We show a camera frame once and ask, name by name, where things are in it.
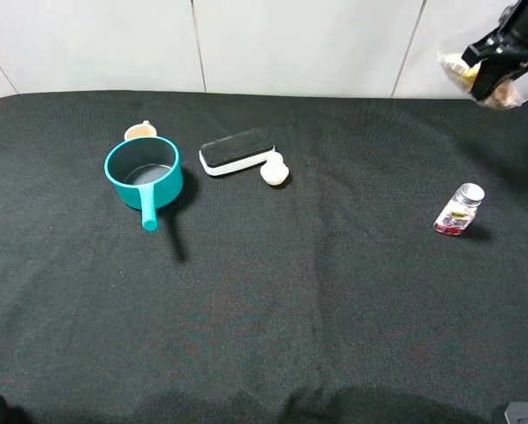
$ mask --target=silver lid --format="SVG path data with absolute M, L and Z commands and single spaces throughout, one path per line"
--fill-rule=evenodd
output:
M 467 206 L 478 206 L 484 199 L 484 190 L 477 184 L 462 184 L 456 191 L 456 197 Z

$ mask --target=plastic bag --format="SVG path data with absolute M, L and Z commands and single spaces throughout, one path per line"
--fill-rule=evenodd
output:
M 439 64 L 449 79 L 466 94 L 470 94 L 474 81 L 478 77 L 479 64 L 472 68 L 462 60 L 460 53 L 439 55 Z M 478 104 L 495 110 L 508 110 L 521 106 L 525 99 L 517 90 L 515 81 L 508 79 L 502 82 L 494 92 Z

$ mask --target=saucepan handle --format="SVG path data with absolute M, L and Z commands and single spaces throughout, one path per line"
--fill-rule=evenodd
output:
M 155 186 L 144 184 L 139 187 L 140 208 L 142 209 L 142 228 L 154 231 L 158 227 L 155 209 Z

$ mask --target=white round object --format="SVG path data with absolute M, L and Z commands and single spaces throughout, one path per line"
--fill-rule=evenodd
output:
M 133 125 L 124 132 L 124 140 L 134 139 L 136 137 L 154 137 L 158 135 L 156 129 L 150 125 L 150 122 L 144 121 L 142 124 Z
M 260 168 L 260 174 L 269 185 L 279 186 L 290 175 L 290 169 L 283 163 L 282 155 L 274 152 Z
M 460 187 L 461 193 L 471 201 L 482 201 L 484 196 L 484 190 L 479 185 L 473 183 L 466 183 Z

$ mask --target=small glass jar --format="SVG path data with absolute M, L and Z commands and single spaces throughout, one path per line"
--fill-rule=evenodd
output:
M 462 184 L 434 222 L 434 229 L 441 234 L 459 236 L 470 225 L 484 199 L 484 190 L 473 183 Z

